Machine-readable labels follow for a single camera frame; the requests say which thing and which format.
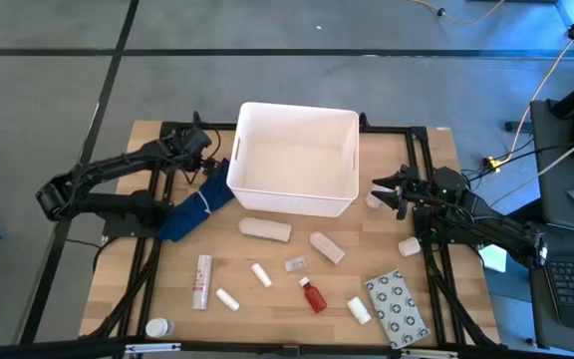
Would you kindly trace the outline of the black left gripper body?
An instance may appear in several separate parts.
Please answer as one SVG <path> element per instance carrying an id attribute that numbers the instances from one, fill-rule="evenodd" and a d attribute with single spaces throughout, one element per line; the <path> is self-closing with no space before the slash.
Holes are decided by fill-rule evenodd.
<path id="1" fill-rule="evenodd" d="M 179 140 L 181 152 L 194 160 L 201 160 L 205 149 L 212 145 L 212 139 L 200 127 L 185 130 Z"/>

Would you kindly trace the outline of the white gauze roll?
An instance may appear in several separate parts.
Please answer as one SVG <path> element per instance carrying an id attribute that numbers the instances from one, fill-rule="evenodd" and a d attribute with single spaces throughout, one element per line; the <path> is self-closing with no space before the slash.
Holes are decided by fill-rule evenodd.
<path id="1" fill-rule="evenodd" d="M 288 242 L 292 230 L 290 224 L 254 217 L 243 217 L 238 228 L 242 234 L 280 242 Z"/>

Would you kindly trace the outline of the grey patterned pouch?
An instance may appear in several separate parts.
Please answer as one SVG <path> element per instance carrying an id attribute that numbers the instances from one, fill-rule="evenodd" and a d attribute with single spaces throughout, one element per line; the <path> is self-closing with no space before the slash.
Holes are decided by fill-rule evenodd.
<path id="1" fill-rule="evenodd" d="M 370 279 L 365 286 L 392 349 L 431 335 L 399 269 Z"/>

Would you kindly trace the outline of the red bottle white cap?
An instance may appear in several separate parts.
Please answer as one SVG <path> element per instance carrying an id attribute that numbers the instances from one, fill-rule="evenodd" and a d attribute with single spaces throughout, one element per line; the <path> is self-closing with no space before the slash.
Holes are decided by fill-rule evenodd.
<path id="1" fill-rule="evenodd" d="M 327 302 L 308 277 L 301 278 L 299 285 L 303 288 L 304 295 L 315 313 L 320 313 L 327 308 Z"/>

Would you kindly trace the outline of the white plastic basket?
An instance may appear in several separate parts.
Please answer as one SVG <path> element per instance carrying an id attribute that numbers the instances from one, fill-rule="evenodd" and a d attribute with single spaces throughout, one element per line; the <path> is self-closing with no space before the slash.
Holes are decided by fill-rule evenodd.
<path id="1" fill-rule="evenodd" d="M 247 102 L 226 183 L 250 210 L 337 217 L 359 195 L 359 115 Z"/>

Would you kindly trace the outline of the blue folded cloth bundle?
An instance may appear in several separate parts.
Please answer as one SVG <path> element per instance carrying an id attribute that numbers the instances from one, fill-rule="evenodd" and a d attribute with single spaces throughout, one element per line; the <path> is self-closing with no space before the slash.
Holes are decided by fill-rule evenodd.
<path id="1" fill-rule="evenodd" d="M 157 233 L 157 238 L 178 242 L 234 198 L 226 183 L 230 161 L 223 159 L 215 173 L 198 190 L 177 205 Z"/>

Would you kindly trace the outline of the small white cube right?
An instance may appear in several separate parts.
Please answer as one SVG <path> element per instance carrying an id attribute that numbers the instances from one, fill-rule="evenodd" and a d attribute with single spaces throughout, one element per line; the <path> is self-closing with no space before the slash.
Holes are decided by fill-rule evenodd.
<path id="1" fill-rule="evenodd" d="M 420 241 L 412 236 L 398 243 L 398 249 L 402 257 L 418 254 L 422 251 Z"/>

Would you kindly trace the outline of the white rectangular box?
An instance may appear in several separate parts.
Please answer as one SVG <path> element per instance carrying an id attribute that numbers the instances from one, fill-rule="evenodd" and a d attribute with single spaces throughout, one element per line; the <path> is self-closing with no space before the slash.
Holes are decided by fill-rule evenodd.
<path id="1" fill-rule="evenodd" d="M 311 233 L 309 242 L 334 264 L 338 264 L 345 256 L 345 251 L 322 232 Z"/>

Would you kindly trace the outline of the white paper sheet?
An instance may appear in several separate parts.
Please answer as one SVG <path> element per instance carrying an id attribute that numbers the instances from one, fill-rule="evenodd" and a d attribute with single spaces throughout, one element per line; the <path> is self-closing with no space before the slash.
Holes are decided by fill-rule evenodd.
<path id="1" fill-rule="evenodd" d="M 488 245 L 478 251 L 483 259 L 483 265 L 499 273 L 506 271 L 507 251 L 497 245 Z"/>

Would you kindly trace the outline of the long white red-print tube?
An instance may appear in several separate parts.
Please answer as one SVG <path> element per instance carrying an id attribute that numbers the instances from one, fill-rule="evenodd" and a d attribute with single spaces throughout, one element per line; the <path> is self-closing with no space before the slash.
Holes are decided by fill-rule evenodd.
<path id="1" fill-rule="evenodd" d="M 205 310 L 208 303 L 212 257 L 202 254 L 198 257 L 192 285 L 192 308 Z"/>

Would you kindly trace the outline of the short white tube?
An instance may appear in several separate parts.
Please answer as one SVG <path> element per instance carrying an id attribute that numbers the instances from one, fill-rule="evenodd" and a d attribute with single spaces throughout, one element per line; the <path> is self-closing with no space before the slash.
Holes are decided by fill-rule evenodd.
<path id="1" fill-rule="evenodd" d="M 238 311 L 240 308 L 239 302 L 234 299 L 226 290 L 218 288 L 215 292 L 217 298 L 230 310 Z"/>

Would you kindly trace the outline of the black desk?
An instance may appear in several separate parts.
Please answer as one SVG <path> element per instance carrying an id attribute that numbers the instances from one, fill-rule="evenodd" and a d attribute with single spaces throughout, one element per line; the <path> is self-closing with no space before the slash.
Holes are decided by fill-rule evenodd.
<path id="1" fill-rule="evenodd" d="M 574 188 L 574 155 L 568 156 L 538 179 L 541 217 L 547 225 L 548 259 L 574 256 L 574 200 L 567 190 Z M 562 325 L 555 312 L 545 269 L 534 284 L 546 290 L 550 302 L 537 322 L 538 339 L 544 345 L 574 351 L 574 329 Z"/>

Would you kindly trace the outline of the clear jar white lid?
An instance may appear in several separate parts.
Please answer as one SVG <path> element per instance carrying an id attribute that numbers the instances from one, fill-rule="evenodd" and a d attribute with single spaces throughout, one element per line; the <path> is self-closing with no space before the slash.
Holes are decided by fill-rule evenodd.
<path id="1" fill-rule="evenodd" d="M 174 322 L 165 318 L 153 318 L 145 326 L 145 334 L 151 338 L 169 336 L 174 330 Z"/>

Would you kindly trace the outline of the black aluminium table frame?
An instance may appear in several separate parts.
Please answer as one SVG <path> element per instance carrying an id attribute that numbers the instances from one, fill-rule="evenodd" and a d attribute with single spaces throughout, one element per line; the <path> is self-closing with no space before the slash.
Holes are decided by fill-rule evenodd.
<path id="1" fill-rule="evenodd" d="M 392 269 L 401 269 L 430 336 L 417 342 L 418 348 L 438 344 L 473 344 L 462 324 L 441 298 L 432 282 L 428 284 L 421 254 L 402 257 L 398 242 L 414 232 L 410 215 L 404 221 L 385 206 L 370 209 L 364 197 L 371 180 L 388 176 L 401 164 L 421 167 L 458 168 L 450 129 L 376 127 L 362 128 L 360 134 L 360 194 L 338 217 L 303 216 L 247 210 L 233 199 L 178 243 L 165 242 L 156 273 L 137 295 L 130 312 L 111 335 L 141 334 L 139 324 L 151 317 L 173 320 L 175 328 L 161 340 L 175 342 L 302 344 L 345 346 L 389 346 L 375 315 L 364 282 Z M 242 235 L 238 222 L 258 217 L 292 225 L 288 243 Z M 311 232 L 331 237 L 346 252 L 338 265 L 322 256 L 308 242 Z M 100 255 L 93 277 L 80 334 L 91 334 L 110 314 L 140 269 L 152 246 L 151 240 L 119 238 Z M 447 282 L 456 288 L 458 299 L 469 315 L 494 342 L 498 333 L 477 255 L 464 245 L 443 245 L 434 252 L 444 268 Z M 208 308 L 191 309 L 191 287 L 198 256 L 212 256 Z M 287 272 L 284 261 L 305 256 L 304 270 Z M 260 263 L 273 285 L 264 288 L 251 265 Z M 309 276 L 328 303 L 315 314 L 297 281 Z M 241 305 L 231 311 L 214 295 L 223 287 Z M 361 325 L 351 314 L 347 301 L 359 296 L 374 319 Z"/>

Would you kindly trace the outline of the black frame beam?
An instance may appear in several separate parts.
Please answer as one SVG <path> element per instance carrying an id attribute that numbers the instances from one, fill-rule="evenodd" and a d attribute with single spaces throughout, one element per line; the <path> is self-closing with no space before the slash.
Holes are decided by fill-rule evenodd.
<path id="1" fill-rule="evenodd" d="M 345 346 L 302 344 L 258 344 L 216 342 L 168 342 L 139 337 L 92 338 L 0 346 L 0 359 L 99 359 L 120 355 L 166 352 L 241 352 L 283 357 L 303 355 L 373 355 L 393 359 L 574 359 L 574 356 L 507 349 L 445 344 L 438 348 L 402 348 L 389 346 Z"/>

